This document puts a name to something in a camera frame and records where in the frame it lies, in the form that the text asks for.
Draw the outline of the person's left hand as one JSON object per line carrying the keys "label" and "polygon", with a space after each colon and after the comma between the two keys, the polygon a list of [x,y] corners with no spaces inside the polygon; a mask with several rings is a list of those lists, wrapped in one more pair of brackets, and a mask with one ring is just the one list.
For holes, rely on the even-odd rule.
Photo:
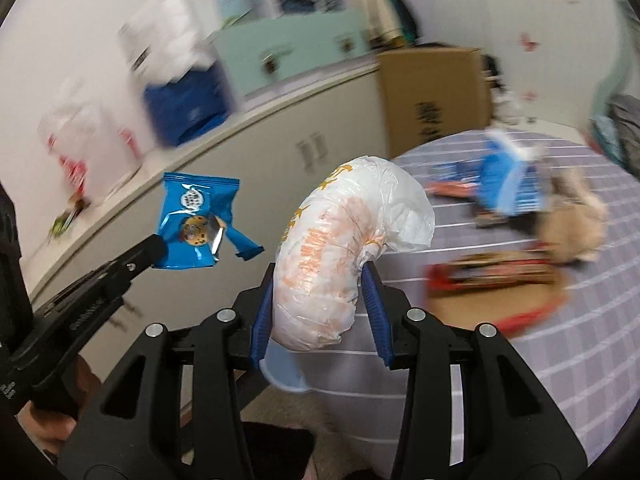
{"label": "person's left hand", "polygon": [[[88,403],[101,387],[101,381],[93,373],[87,361],[78,356],[76,359],[76,386],[80,392],[79,414],[82,414]],[[65,442],[76,427],[76,420],[65,414],[46,412],[35,408],[32,402],[20,411],[17,419],[26,434],[38,445],[47,456],[58,456]]]}

